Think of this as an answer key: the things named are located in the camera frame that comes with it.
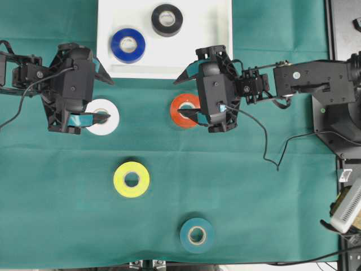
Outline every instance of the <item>teal tape roll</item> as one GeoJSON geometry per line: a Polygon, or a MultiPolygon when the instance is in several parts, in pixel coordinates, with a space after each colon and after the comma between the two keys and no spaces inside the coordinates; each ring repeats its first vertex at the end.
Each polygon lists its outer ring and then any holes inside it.
{"type": "Polygon", "coordinates": [[[204,253],[214,242],[213,226],[203,218],[192,218],[180,229],[180,242],[190,253],[204,253]]]}

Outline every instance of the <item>green cloth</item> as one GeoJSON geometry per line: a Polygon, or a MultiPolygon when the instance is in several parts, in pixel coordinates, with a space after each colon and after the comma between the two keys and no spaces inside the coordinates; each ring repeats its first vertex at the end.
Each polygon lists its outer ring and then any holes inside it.
{"type": "MultiPolygon", "coordinates": [[[[59,43],[96,47],[96,0],[3,1],[2,11],[1,39],[17,54],[42,56],[44,65],[59,43]]],[[[234,56],[246,67],[327,58],[323,0],[237,0],[233,13],[234,56]]],[[[274,92],[272,74],[270,81],[274,92]]],[[[291,142],[277,172],[262,160],[263,131],[245,116],[238,128],[218,134],[172,123],[170,103],[196,94],[194,81],[115,83],[94,89],[94,98],[111,100],[121,112],[110,135],[48,132],[40,97],[27,98],[20,117],[0,132],[0,268],[296,261],[337,250],[337,236],[319,223],[336,196],[335,158],[320,140],[291,142]],[[123,198],[113,187],[115,169],[128,160],[151,175],[140,198],[123,198]],[[215,228],[207,253],[181,246],[180,226],[191,217],[215,228]]],[[[18,103],[1,95],[1,122],[18,103]]],[[[285,138],[312,129],[306,94],[285,111],[272,103],[243,109],[268,128],[273,159],[285,138]]]]}

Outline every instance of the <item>blue tape roll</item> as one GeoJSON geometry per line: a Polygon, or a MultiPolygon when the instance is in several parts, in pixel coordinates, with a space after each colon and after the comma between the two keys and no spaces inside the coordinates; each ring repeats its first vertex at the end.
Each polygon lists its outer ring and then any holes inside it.
{"type": "Polygon", "coordinates": [[[182,246],[188,252],[204,253],[213,245],[214,229],[207,220],[203,218],[192,218],[183,224],[179,237],[182,246]],[[202,237],[198,240],[192,239],[192,232],[195,230],[201,230],[202,232],[202,237]]]}
{"type": "Polygon", "coordinates": [[[119,30],[112,38],[111,49],[114,55],[124,63],[134,63],[142,58],[146,50],[146,41],[141,33],[132,28],[124,28],[119,30]],[[120,42],[123,38],[131,37],[137,42],[137,47],[131,53],[127,53],[120,48],[120,42]]]}

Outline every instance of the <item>electronic device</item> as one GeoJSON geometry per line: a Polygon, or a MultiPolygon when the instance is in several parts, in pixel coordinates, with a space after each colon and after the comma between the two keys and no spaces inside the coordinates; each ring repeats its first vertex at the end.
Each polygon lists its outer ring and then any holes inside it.
{"type": "Polygon", "coordinates": [[[20,95],[17,114],[0,125],[0,128],[14,120],[20,113],[25,97],[40,95],[48,121],[48,130],[80,134],[81,128],[106,121],[110,115],[85,113],[86,106],[93,99],[94,79],[114,84],[93,52],[76,43],[58,46],[49,67],[42,65],[42,58],[34,55],[16,55],[7,41],[7,52],[0,51],[0,93],[20,95]],[[12,87],[6,84],[6,65],[17,65],[12,70],[12,87]]]}
{"type": "Polygon", "coordinates": [[[347,233],[361,211],[361,178],[354,182],[335,209],[331,225],[340,233],[347,233]]]}

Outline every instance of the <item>black wire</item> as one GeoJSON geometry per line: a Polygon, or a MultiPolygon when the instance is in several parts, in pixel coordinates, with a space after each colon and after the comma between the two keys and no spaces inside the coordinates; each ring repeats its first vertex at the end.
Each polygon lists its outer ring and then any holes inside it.
{"type": "Polygon", "coordinates": [[[352,250],[358,250],[360,249],[361,246],[355,246],[355,247],[349,247],[349,248],[346,248],[344,250],[339,250],[339,251],[336,251],[336,252],[333,252],[333,253],[330,253],[330,254],[326,254],[326,255],[323,255],[323,256],[320,256],[320,257],[317,257],[317,258],[313,258],[313,259],[310,259],[310,260],[305,260],[305,261],[295,261],[295,262],[292,262],[292,263],[274,263],[274,264],[270,264],[270,265],[274,265],[274,266],[288,266],[288,265],[296,265],[296,264],[307,264],[307,263],[313,263],[315,261],[319,261],[319,260],[322,260],[322,259],[325,259],[325,258],[329,258],[329,257],[332,257],[332,256],[336,256],[336,255],[340,255],[340,254],[343,254],[343,253],[346,253],[346,252],[349,252],[349,251],[352,251],[352,250]]]}
{"type": "Polygon", "coordinates": [[[333,270],[337,271],[337,269],[335,267],[333,267],[331,264],[324,262],[325,264],[327,264],[329,267],[331,267],[333,270]]]}
{"type": "Polygon", "coordinates": [[[251,114],[248,114],[247,112],[245,112],[245,111],[243,111],[243,110],[241,110],[241,109],[237,109],[237,108],[233,108],[233,107],[227,106],[227,105],[225,105],[225,104],[224,104],[224,106],[225,106],[226,108],[230,109],[230,110],[238,111],[238,112],[242,113],[243,115],[248,116],[249,118],[251,118],[252,120],[254,120],[254,121],[263,129],[263,131],[264,131],[264,133],[265,133],[265,151],[264,151],[264,153],[263,153],[263,159],[264,159],[265,161],[268,161],[268,162],[273,163],[273,164],[277,167],[277,171],[278,171],[278,169],[279,169],[279,164],[277,164],[275,161],[273,161],[273,160],[271,160],[271,159],[266,158],[266,155],[267,155],[267,146],[268,146],[268,133],[267,133],[267,129],[262,125],[262,123],[261,123],[259,120],[257,120],[257,119],[256,119],[254,116],[252,116],[251,114]]]}
{"type": "Polygon", "coordinates": [[[359,142],[355,142],[355,141],[352,141],[344,136],[342,136],[341,134],[337,133],[337,132],[334,132],[334,131],[321,131],[321,132],[315,132],[315,133],[307,133],[307,134],[299,134],[299,135],[294,135],[292,137],[289,137],[287,140],[286,140],[286,144],[283,148],[283,151],[282,151],[282,155],[281,155],[281,158],[279,160],[278,163],[276,163],[275,161],[273,161],[272,159],[268,159],[266,158],[266,155],[267,155],[267,147],[268,147],[268,133],[267,133],[267,129],[262,125],[262,123],[257,120],[254,116],[252,116],[251,114],[248,114],[247,112],[241,110],[241,109],[237,109],[237,108],[233,108],[233,107],[230,107],[230,106],[227,106],[225,104],[223,104],[226,108],[228,108],[229,110],[234,110],[234,111],[238,111],[246,116],[248,116],[249,118],[251,118],[252,120],[254,120],[264,131],[265,133],[265,151],[263,153],[263,159],[268,161],[268,162],[271,162],[273,163],[274,165],[276,165],[276,168],[277,168],[277,171],[279,171],[279,168],[280,168],[280,165],[282,163],[282,160],[283,160],[283,157],[286,153],[286,149],[287,149],[287,146],[288,146],[288,142],[290,140],[293,140],[295,138],[299,138],[299,137],[306,137],[306,136],[314,136],[314,135],[317,135],[317,134],[334,134],[340,138],[342,138],[343,140],[347,141],[348,143],[351,143],[353,145],[356,145],[356,146],[361,146],[361,143],[359,142]]]}
{"type": "Polygon", "coordinates": [[[321,271],[325,271],[325,270],[323,270],[323,269],[320,267],[320,265],[319,265],[318,263],[316,263],[316,265],[318,266],[318,268],[319,268],[321,271]]]}
{"type": "Polygon", "coordinates": [[[54,75],[45,77],[45,78],[43,78],[43,79],[40,79],[39,81],[36,81],[36,82],[30,84],[30,85],[28,86],[28,88],[25,89],[25,91],[24,91],[23,94],[21,95],[21,99],[20,99],[19,108],[18,108],[18,110],[17,110],[17,113],[15,114],[14,117],[12,117],[11,119],[9,119],[9,120],[5,121],[3,124],[1,124],[1,125],[0,125],[0,130],[1,130],[5,125],[7,125],[7,124],[9,124],[10,122],[12,122],[13,120],[15,120],[15,119],[20,115],[21,108],[23,107],[24,98],[25,98],[27,92],[28,92],[34,85],[39,84],[39,83],[41,83],[41,82],[44,82],[44,81],[46,81],[46,80],[52,79],[52,78],[54,78],[54,77],[57,77],[57,76],[61,75],[62,73],[67,72],[67,71],[70,71],[70,70],[72,70],[72,69],[74,69],[74,68],[71,67],[71,68],[64,69],[64,70],[62,70],[62,71],[60,71],[60,72],[58,72],[58,73],[56,73],[56,74],[54,74],[54,75]]]}
{"type": "Polygon", "coordinates": [[[282,152],[282,155],[281,155],[281,159],[280,159],[280,161],[279,161],[279,163],[278,163],[278,167],[280,166],[280,164],[281,164],[281,162],[282,162],[283,156],[284,156],[284,154],[285,154],[285,152],[286,152],[286,149],[287,149],[288,142],[289,142],[290,140],[293,140],[293,139],[299,138],[299,137],[315,136],[315,135],[318,135],[318,134],[334,134],[334,135],[342,138],[343,140],[347,141],[348,143],[351,143],[351,144],[356,145],[356,146],[361,146],[361,143],[352,141],[352,140],[350,140],[350,139],[344,137],[343,135],[341,135],[341,134],[339,134],[339,133],[337,133],[337,132],[334,132],[334,131],[321,131],[321,132],[315,132],[315,133],[307,133],[307,134],[294,135],[294,136],[292,136],[292,137],[289,137],[289,138],[286,140],[286,144],[285,144],[285,146],[284,146],[284,148],[283,148],[283,152],[282,152]]]}

